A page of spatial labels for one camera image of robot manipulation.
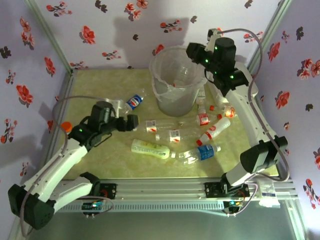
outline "floral wallpaper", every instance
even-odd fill
[[[8,190],[39,169],[66,70],[23,1],[1,2],[0,29],[0,238],[6,240],[15,218]]]
[[[211,28],[246,27],[262,39],[281,2],[29,1],[38,5],[72,69],[147,68],[164,48],[205,44]],[[253,36],[237,32],[228,37],[234,39],[239,59],[249,63],[257,47]]]
[[[268,122],[288,140],[285,154],[311,240],[320,239],[319,11],[317,0],[292,2],[256,79]]]

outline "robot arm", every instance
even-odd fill
[[[222,175],[220,185],[222,191],[227,194],[240,189],[252,175],[277,164],[280,155],[267,133],[271,135],[281,151],[284,151],[288,142],[284,136],[277,136],[268,125],[257,103],[249,100],[249,83],[253,79],[246,66],[235,61],[236,46],[234,41],[222,37],[218,34],[217,29],[210,29],[207,37],[209,41],[207,46],[190,43],[186,54],[194,63],[205,67],[206,76],[207,72],[212,74],[213,81],[209,81],[235,107],[251,146],[250,149],[241,153],[240,163]],[[267,132],[262,128],[251,104],[266,126]]]
[[[123,117],[111,116],[112,112],[115,114],[111,103],[98,101],[93,106],[91,115],[85,117],[69,133],[63,155],[61,147],[31,179],[22,186],[15,184],[9,189],[8,196],[13,214],[20,216],[23,200],[28,194],[23,206],[23,220],[39,230],[65,205],[83,196],[99,195],[100,180],[89,172],[81,174],[66,185],[57,185],[93,147],[102,143],[102,136],[111,136],[114,130],[132,131],[139,124],[136,115],[128,115],[125,121]]]

